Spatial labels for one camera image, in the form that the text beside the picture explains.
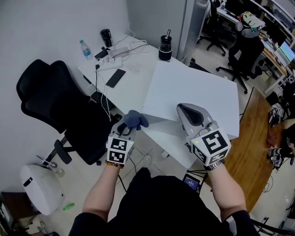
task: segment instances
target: green object on floor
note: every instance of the green object on floor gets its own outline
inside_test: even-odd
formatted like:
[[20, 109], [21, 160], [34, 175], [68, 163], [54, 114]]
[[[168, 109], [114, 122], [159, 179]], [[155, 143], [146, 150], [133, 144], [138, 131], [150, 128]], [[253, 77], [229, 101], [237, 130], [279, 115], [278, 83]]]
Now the green object on floor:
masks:
[[75, 206], [75, 204], [74, 203], [71, 203], [71, 204], [69, 204], [69, 205], [66, 205], [64, 208], [63, 208], [63, 210], [64, 211], [66, 211], [66, 210], [70, 210], [71, 208], [73, 208]]

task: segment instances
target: wristwatch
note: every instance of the wristwatch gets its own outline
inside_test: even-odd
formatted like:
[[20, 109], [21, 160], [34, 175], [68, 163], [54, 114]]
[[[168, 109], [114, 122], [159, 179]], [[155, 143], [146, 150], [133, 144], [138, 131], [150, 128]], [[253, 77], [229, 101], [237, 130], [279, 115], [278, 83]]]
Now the wristwatch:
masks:
[[212, 171], [212, 170], [216, 169], [217, 167], [219, 167], [221, 165], [221, 163], [222, 162], [220, 160], [218, 160], [218, 161], [214, 162], [213, 164], [211, 164], [209, 166], [204, 166], [204, 167], [205, 167], [205, 170]]

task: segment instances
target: black shirt sleeve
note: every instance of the black shirt sleeve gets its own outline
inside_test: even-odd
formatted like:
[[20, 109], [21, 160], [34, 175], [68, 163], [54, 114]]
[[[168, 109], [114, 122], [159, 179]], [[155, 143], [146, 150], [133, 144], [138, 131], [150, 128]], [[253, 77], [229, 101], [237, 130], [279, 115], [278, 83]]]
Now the black shirt sleeve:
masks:
[[223, 224], [232, 233], [232, 235], [259, 236], [259, 233], [251, 221], [249, 213], [246, 211], [238, 211], [233, 213], [223, 222]]
[[69, 236], [99, 235], [105, 232], [106, 222], [98, 215], [84, 212], [74, 221]]

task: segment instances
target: chair base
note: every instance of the chair base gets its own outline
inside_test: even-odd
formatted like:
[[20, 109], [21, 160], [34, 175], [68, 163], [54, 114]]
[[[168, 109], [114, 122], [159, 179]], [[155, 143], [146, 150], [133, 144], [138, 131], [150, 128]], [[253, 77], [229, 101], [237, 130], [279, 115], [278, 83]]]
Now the chair base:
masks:
[[222, 56], [225, 56], [225, 55], [226, 55], [226, 52], [225, 52], [225, 50], [224, 50], [223, 47], [222, 47], [222, 46], [224, 46], [225, 48], [227, 48], [226, 43], [221, 42], [217, 37], [204, 37], [204, 36], [201, 36], [201, 37], [200, 37], [200, 40], [202, 40], [202, 39], [206, 39], [206, 40], [208, 40], [208, 41], [211, 42], [211, 44], [207, 47], [207, 51], [209, 51], [209, 49], [210, 49], [213, 45], [215, 45], [215, 46], [217, 46], [218, 48], [220, 48], [221, 51], [223, 52], [223, 53], [222, 53]]
[[230, 70], [230, 69], [227, 69], [227, 68], [224, 68], [224, 67], [217, 67], [216, 68], [216, 71], [219, 71], [219, 70], [223, 70], [223, 71], [226, 71], [226, 72], [232, 74], [234, 76], [233, 79], [232, 79], [232, 81], [234, 81], [235, 79], [238, 79], [238, 81], [240, 82], [241, 86], [244, 88], [244, 94], [247, 94], [248, 93], [248, 90], [246, 88], [246, 85], [245, 85], [243, 79], [241, 78], [241, 76], [243, 76], [241, 73], [237, 73], [234, 70]]

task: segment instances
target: white shoe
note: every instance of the white shoe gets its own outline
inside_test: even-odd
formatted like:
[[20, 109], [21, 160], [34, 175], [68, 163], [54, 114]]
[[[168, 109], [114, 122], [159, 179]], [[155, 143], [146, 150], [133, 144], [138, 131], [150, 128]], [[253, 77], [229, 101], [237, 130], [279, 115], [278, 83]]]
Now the white shoe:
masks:
[[151, 155], [146, 155], [142, 159], [142, 167], [143, 168], [148, 168], [149, 170], [151, 170], [152, 163], [153, 163], [153, 159], [152, 159], [152, 156]]

